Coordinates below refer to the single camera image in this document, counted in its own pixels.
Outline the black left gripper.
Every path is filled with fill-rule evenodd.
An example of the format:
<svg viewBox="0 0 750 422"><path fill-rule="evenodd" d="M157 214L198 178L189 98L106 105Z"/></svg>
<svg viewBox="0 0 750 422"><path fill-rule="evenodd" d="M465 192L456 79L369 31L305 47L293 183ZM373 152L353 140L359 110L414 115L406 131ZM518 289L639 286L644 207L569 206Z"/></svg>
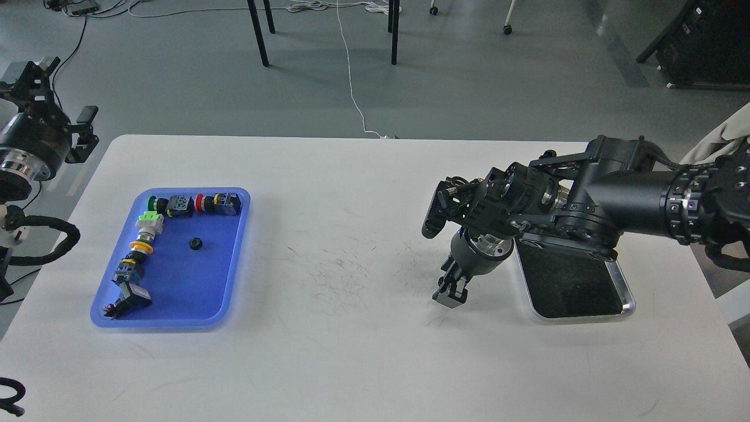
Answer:
<svg viewBox="0 0 750 422"><path fill-rule="evenodd" d="M2 171L27 181L53 179L63 161L85 163L99 142L92 124L99 112L96 105L83 107L77 122L64 128L43 122L59 121L62 115L49 80L59 64L59 57L12 62L2 76L1 99L21 112L2 129ZM73 134L78 135L74 145Z"/></svg>

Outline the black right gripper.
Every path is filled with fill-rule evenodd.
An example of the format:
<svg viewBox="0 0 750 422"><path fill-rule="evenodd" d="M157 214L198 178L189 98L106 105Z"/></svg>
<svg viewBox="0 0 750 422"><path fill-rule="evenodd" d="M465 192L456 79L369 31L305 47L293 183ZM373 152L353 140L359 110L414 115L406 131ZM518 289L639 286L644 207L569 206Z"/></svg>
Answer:
<svg viewBox="0 0 750 422"><path fill-rule="evenodd" d="M474 276L493 271L514 251L512 239L501 239L492 235L471 238L468 230L461 228L452 237L450 256L440 269L444 271L438 280L433 300L455 309L467 300L467 281Z"/></svg>

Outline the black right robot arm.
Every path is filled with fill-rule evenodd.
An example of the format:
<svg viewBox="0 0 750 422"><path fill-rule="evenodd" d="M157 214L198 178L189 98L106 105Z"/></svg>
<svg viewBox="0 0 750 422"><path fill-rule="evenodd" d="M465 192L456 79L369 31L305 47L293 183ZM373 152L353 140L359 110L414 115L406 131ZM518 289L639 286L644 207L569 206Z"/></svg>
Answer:
<svg viewBox="0 0 750 422"><path fill-rule="evenodd" d="M548 150L528 165L436 187L421 233L433 238L460 225L433 300L455 308L474 276L493 271L520 242L543 251L613 262L622 233L698 243L713 264L748 271L748 259L724 254L748 248L748 145L701 165L678 165L643 137L599 136L582 153Z"/></svg>

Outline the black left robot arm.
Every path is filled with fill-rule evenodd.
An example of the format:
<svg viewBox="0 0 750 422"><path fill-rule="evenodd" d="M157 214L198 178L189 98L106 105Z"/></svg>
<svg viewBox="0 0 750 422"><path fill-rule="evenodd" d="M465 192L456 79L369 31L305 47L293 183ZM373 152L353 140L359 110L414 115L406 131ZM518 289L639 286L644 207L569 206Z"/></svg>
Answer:
<svg viewBox="0 0 750 422"><path fill-rule="evenodd" d="M32 194L34 182L53 179L65 163L85 162L99 142L92 123L96 106L83 107L72 121L56 100L52 77L60 64L59 57L13 62L2 76L2 99L17 106L1 136L2 274L10 266L40 267L56 261L80 240L74 224L27 215L18 206ZM32 227L48 227L64 233L65 238L45 256L17 256L14 250Z"/></svg>

